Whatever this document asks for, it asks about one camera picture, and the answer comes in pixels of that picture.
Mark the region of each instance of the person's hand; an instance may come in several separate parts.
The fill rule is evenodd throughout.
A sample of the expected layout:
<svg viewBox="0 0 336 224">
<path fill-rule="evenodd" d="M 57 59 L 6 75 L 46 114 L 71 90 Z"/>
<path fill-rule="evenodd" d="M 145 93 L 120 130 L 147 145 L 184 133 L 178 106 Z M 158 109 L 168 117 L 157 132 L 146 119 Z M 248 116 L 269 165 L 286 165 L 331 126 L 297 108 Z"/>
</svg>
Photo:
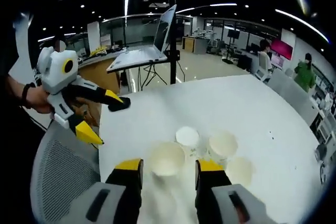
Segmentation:
<svg viewBox="0 0 336 224">
<path fill-rule="evenodd" d="M 27 102 L 29 105 L 39 113 L 47 114 L 51 112 L 51 105 L 47 101 L 48 93 L 38 86 L 36 88 L 29 88 L 27 92 Z"/>
</svg>

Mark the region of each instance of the floor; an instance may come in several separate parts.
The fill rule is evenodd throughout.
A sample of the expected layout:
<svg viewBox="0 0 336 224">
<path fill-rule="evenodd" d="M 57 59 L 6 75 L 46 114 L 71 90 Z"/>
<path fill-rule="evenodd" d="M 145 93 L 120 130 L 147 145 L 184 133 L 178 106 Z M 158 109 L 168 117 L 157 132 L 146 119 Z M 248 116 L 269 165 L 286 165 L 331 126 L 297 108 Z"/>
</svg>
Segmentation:
<svg viewBox="0 0 336 224">
<path fill-rule="evenodd" d="M 242 70 L 235 65 L 229 65 L 222 62 L 221 56 L 210 54 L 195 55 L 193 53 L 184 51 L 182 49 L 182 46 L 177 46 L 177 49 L 181 52 L 180 53 L 181 59 L 179 61 L 181 68 L 179 67 L 179 65 L 177 65 L 176 83 L 184 81 L 200 80 L 212 77 L 249 74 L 247 71 Z M 155 65 L 155 70 L 167 84 L 170 83 L 170 63 L 157 64 Z M 132 85 L 132 89 L 133 91 L 135 90 L 135 92 L 141 90 L 141 85 L 143 85 L 143 90 L 150 88 L 157 88 L 166 85 L 159 78 L 159 76 L 155 76 L 153 80 L 147 86 L 145 86 L 144 81 L 148 74 L 148 72 L 146 71 L 146 67 L 140 67 L 139 78 L 138 74 L 139 74 L 139 68 L 130 69 L 130 78 L 131 78 L 130 84 Z M 153 73 L 149 73 L 148 80 L 150 80 L 153 77 L 153 75 L 154 75 Z"/>
</svg>

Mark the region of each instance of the pink monitor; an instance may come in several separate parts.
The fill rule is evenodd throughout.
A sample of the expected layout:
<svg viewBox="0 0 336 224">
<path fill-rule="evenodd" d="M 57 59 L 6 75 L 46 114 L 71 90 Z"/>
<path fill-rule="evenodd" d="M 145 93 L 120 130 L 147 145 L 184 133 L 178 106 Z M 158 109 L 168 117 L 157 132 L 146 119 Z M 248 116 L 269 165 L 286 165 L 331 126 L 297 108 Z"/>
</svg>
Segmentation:
<svg viewBox="0 0 336 224">
<path fill-rule="evenodd" d="M 277 52 L 278 54 L 284 56 L 288 60 L 292 58 L 293 48 L 280 39 L 273 40 L 271 44 L 271 49 L 274 52 Z"/>
</svg>

